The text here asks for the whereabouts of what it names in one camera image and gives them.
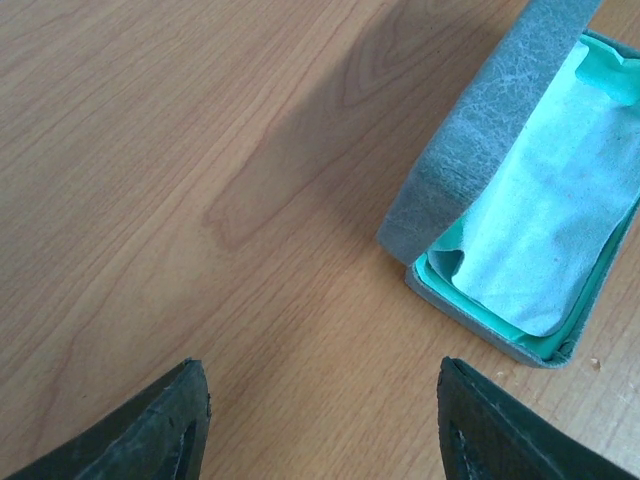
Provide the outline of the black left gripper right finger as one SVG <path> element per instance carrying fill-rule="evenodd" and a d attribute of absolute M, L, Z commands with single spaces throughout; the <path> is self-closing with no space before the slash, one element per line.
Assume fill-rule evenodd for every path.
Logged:
<path fill-rule="evenodd" d="M 437 400 L 448 479 L 635 477 L 552 426 L 461 359 L 442 359 Z"/>

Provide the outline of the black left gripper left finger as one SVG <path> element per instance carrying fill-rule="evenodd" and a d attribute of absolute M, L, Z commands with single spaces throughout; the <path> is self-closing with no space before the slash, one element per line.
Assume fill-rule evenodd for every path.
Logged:
<path fill-rule="evenodd" d="M 199 360 L 186 359 L 102 420 L 11 479 L 197 479 L 211 397 Z"/>

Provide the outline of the light blue cleaning cloth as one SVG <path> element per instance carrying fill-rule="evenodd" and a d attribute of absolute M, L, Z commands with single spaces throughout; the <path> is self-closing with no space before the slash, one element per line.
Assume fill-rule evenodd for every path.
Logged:
<path fill-rule="evenodd" d="M 638 196 L 639 63 L 583 36 L 428 263 L 489 313 L 547 336 Z"/>

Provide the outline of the grey-blue glasses case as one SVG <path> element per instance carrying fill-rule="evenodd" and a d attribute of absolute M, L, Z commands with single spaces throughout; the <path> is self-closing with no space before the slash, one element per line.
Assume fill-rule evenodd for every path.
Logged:
<path fill-rule="evenodd" d="M 637 50 L 588 29 L 595 1 L 532 1 L 463 91 L 417 159 L 378 232 L 427 302 L 514 360 L 535 368 L 565 366 L 589 322 L 619 249 L 639 210 L 639 196 L 615 228 L 568 319 L 535 337 L 467 299 L 429 265 L 428 250 L 478 199 L 567 56 L 583 36 L 639 63 Z"/>

